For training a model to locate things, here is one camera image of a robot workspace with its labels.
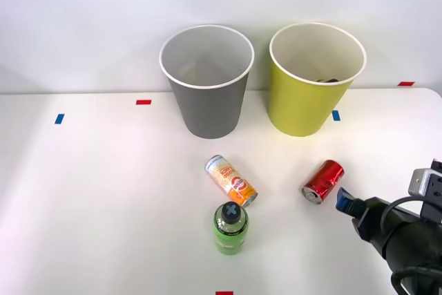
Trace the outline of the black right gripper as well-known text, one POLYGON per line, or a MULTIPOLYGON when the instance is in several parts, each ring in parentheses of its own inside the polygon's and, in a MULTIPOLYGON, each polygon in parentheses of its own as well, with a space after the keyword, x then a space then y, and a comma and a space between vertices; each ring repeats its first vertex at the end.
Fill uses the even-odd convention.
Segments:
POLYGON ((352 217, 356 233, 375 250, 386 257, 386 245, 395 229, 412 221, 412 213, 398 207, 391 210, 386 217, 386 231, 381 230, 381 216, 389 202, 377 197, 362 200, 355 198, 344 188, 337 193, 336 209, 352 217))

